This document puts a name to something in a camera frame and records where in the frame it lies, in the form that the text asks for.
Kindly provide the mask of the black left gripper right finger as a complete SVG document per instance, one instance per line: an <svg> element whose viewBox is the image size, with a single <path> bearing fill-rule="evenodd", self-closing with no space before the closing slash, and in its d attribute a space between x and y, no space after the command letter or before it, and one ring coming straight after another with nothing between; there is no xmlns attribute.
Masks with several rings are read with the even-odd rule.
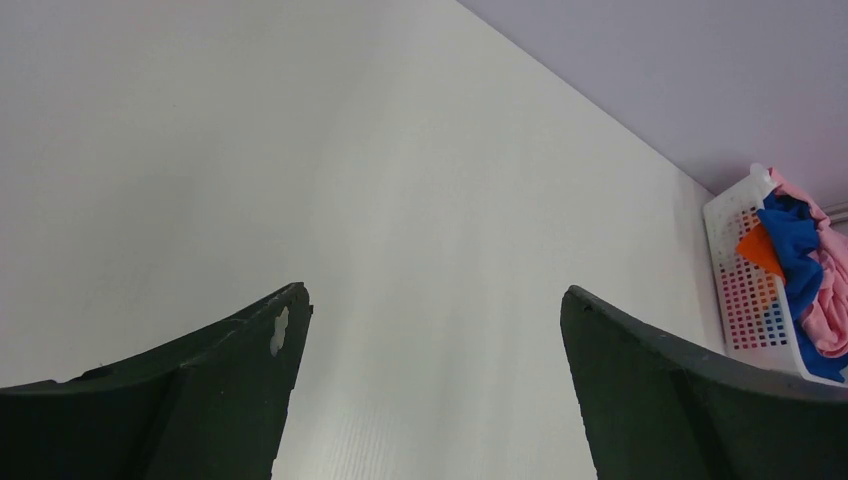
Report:
<svg viewBox="0 0 848 480"><path fill-rule="evenodd" d="M847 392L762 370L579 286L560 328L601 479L843 479Z"/></svg>

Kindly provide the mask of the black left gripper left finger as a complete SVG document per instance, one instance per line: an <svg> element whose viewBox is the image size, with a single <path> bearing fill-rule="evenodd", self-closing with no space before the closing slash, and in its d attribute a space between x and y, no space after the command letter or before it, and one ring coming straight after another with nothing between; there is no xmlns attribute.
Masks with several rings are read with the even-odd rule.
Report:
<svg viewBox="0 0 848 480"><path fill-rule="evenodd" d="M65 382L1 391L5 479L268 479L313 308L289 284Z"/></svg>

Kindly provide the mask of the pink t shirt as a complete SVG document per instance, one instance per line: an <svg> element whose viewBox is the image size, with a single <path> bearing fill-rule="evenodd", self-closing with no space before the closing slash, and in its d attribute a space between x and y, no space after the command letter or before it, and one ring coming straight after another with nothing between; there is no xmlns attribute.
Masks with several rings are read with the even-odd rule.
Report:
<svg viewBox="0 0 848 480"><path fill-rule="evenodd" d="M842 357L847 354L847 237L832 228L830 217L809 194L774 167L768 171L777 194L808 204L819 235L820 246L811 258L823 268L823 280L811 305L802 312L801 327L823 357Z"/></svg>

